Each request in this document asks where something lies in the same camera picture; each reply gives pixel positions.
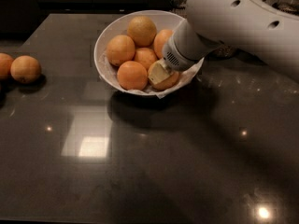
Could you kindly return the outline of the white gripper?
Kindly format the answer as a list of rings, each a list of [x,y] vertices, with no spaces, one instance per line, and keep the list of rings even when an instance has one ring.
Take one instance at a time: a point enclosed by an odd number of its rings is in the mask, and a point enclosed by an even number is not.
[[[153,63],[149,68],[148,78],[156,85],[169,78],[172,75],[172,70],[183,72],[199,61],[200,59],[191,59],[184,56],[178,50],[175,37],[172,35],[164,44],[163,58]]]

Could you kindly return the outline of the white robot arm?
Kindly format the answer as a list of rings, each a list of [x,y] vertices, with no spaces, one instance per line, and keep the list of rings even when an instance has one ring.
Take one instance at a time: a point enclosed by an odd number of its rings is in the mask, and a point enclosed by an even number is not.
[[[241,49],[299,81],[297,16],[262,0],[187,0],[186,15],[149,72],[153,83],[190,69],[221,45]]]

